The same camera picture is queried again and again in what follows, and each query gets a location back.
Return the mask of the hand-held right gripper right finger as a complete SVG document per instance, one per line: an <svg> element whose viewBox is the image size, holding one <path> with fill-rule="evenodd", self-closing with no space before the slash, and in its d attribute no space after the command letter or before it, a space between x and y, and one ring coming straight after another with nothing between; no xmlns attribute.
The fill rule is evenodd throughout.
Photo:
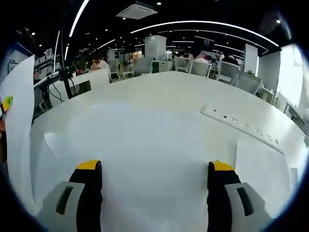
<svg viewBox="0 0 309 232"><path fill-rule="evenodd" d="M229 164L209 162L207 189L209 232L261 232L271 221L265 200Z"/></svg>

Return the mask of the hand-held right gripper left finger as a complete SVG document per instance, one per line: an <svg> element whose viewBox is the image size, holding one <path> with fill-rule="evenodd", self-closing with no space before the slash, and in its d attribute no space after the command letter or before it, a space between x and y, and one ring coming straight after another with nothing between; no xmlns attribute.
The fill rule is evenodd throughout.
<svg viewBox="0 0 309 232"><path fill-rule="evenodd" d="M46 195L37 219L49 232L100 232L101 190L101 161L82 162Z"/></svg>

